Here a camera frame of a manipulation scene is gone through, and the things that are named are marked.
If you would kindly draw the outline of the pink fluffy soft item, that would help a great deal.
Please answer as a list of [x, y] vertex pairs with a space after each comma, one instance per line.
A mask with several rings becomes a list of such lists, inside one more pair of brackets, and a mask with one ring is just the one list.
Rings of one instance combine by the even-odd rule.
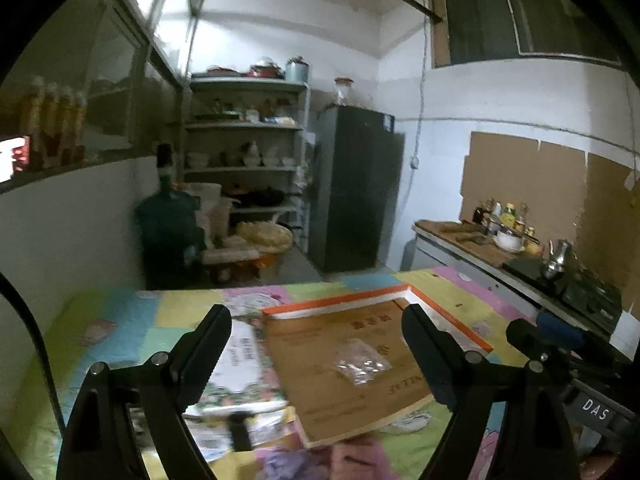
[[331, 480], [397, 480], [382, 442], [365, 436], [338, 442], [331, 448]]

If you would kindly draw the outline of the cream plush bear purple bow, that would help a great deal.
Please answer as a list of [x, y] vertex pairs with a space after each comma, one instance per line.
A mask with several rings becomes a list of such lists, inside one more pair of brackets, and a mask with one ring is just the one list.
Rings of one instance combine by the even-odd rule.
[[307, 450], [273, 450], [262, 460], [256, 479], [328, 480], [330, 466], [321, 454]]

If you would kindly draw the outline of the metal kettle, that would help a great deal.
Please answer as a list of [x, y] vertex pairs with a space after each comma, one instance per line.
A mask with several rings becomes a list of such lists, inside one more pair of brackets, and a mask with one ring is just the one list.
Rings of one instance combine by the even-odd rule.
[[573, 244], [562, 240], [548, 240], [548, 255], [542, 260], [541, 275], [547, 280], [552, 280], [566, 271], [567, 265], [573, 257]]

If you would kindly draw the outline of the white bowl on counter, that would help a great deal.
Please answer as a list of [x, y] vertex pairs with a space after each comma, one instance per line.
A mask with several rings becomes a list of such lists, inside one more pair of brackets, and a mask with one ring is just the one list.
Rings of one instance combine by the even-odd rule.
[[498, 231], [494, 235], [495, 245], [509, 254], [519, 254], [524, 250], [523, 239], [511, 231]]

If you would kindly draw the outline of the colourful patchwork quilt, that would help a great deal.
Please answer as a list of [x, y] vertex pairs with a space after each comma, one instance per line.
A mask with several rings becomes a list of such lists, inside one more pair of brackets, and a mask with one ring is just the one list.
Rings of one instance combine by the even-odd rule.
[[[491, 361], [524, 364], [525, 358], [506, 343], [506, 324], [514, 318], [535, 323], [537, 309], [528, 302], [516, 305], [506, 299], [497, 285], [483, 286], [465, 274], [436, 266], [435, 269], [396, 274], [349, 275], [334, 282], [317, 282], [259, 287], [135, 292], [134, 290], [89, 290], [67, 304], [46, 333], [55, 385], [68, 417], [77, 391], [89, 366], [96, 361], [110, 365], [138, 364], [151, 354], [169, 350], [179, 337], [192, 330], [213, 304], [225, 304], [235, 297], [266, 296], [271, 304], [317, 301], [324, 298], [368, 292], [411, 284], [425, 292], [475, 333], [485, 338], [495, 351]], [[9, 440], [35, 479], [55, 479], [60, 434], [53, 419], [37, 360], [33, 360], [17, 393], [12, 422], [4, 426]], [[484, 479], [494, 454], [502, 422], [503, 404], [491, 410], [488, 427], [480, 445], [480, 456], [470, 479]], [[444, 433], [449, 414], [431, 403], [426, 409], [431, 419], [425, 427], [408, 434], [384, 428], [374, 434], [371, 451], [378, 452], [382, 479], [417, 479]], [[211, 465], [219, 479], [257, 479], [263, 458], [276, 448], [296, 448], [295, 434], [262, 446], [253, 452], [229, 451]]]

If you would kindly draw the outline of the yellow-capped condiment bottle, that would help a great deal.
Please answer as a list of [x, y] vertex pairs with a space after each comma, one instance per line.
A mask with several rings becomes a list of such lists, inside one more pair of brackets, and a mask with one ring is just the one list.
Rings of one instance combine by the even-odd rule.
[[515, 207], [513, 204], [506, 203], [506, 206], [503, 207], [502, 213], [500, 214], [500, 222], [508, 229], [514, 228]]

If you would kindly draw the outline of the kitchen counter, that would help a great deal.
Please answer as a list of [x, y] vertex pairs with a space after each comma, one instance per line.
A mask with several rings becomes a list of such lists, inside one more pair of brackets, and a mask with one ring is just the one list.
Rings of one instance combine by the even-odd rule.
[[[450, 271], [458, 271], [493, 292], [532, 323], [536, 322], [539, 313], [549, 312], [570, 325], [598, 335], [634, 363], [636, 404], [639, 402], [639, 322], [631, 314], [623, 309], [612, 335], [605, 335], [597, 326], [503, 270], [503, 263], [520, 255], [530, 255], [526, 250], [519, 254], [504, 252], [495, 245], [493, 238], [471, 223], [419, 220], [412, 229], [416, 233], [412, 257], [415, 269], [444, 266]], [[575, 255], [567, 266], [587, 269]]]

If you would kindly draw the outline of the orange-rimmed cardboard box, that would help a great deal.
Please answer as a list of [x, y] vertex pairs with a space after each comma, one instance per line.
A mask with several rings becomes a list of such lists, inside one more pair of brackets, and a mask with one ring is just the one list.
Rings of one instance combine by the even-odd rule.
[[462, 349], [491, 352], [483, 337], [409, 284], [264, 311], [268, 354], [305, 448], [367, 434], [431, 402], [402, 336], [410, 304]]

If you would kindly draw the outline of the green water jug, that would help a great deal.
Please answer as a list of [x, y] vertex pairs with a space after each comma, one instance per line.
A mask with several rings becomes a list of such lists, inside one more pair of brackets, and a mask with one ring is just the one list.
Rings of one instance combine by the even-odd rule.
[[145, 287], [149, 290], [196, 287], [204, 276], [204, 230], [196, 223], [200, 202], [174, 188], [169, 143], [157, 145], [156, 168], [160, 188], [136, 208]]

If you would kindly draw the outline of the black refrigerator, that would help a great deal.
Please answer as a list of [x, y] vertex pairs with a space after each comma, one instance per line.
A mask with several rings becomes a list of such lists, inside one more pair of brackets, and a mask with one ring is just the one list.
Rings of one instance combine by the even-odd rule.
[[309, 259], [329, 274], [372, 268], [393, 223], [405, 137], [392, 115], [337, 105], [314, 133]]

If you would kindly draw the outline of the glowing red screen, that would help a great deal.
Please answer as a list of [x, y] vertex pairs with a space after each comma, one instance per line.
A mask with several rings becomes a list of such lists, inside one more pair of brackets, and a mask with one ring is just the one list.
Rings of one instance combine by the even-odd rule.
[[18, 165], [17, 159], [26, 146], [24, 136], [16, 136], [0, 141], [0, 182], [6, 182], [13, 178]]

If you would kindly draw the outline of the amber bottles on ledge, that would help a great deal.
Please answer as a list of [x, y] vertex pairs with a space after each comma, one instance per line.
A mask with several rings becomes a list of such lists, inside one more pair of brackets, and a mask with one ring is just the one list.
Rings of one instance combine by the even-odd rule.
[[20, 105], [24, 144], [14, 150], [14, 169], [39, 172], [85, 159], [82, 127], [88, 110], [84, 92], [32, 78]]

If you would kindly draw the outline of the grey metal storage shelf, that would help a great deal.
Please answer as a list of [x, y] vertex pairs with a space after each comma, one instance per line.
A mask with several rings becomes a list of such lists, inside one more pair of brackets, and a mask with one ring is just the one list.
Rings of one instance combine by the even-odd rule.
[[194, 75], [189, 90], [179, 176], [220, 187], [228, 232], [272, 221], [306, 250], [310, 84], [222, 72]]

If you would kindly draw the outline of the blue enamel pot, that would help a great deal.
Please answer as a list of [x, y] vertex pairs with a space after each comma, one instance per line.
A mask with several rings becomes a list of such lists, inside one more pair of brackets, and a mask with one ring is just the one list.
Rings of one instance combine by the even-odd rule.
[[296, 84], [306, 84], [309, 80], [310, 66], [301, 57], [290, 58], [285, 65], [285, 80], [296, 82]]

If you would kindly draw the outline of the brown cardboard wall panel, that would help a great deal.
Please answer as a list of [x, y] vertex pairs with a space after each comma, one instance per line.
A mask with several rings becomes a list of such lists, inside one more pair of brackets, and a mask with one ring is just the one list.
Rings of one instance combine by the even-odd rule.
[[566, 238], [578, 261], [620, 289], [623, 307], [639, 313], [639, 188], [632, 170], [577, 148], [474, 131], [465, 156], [460, 217], [493, 198], [526, 205], [543, 242]]

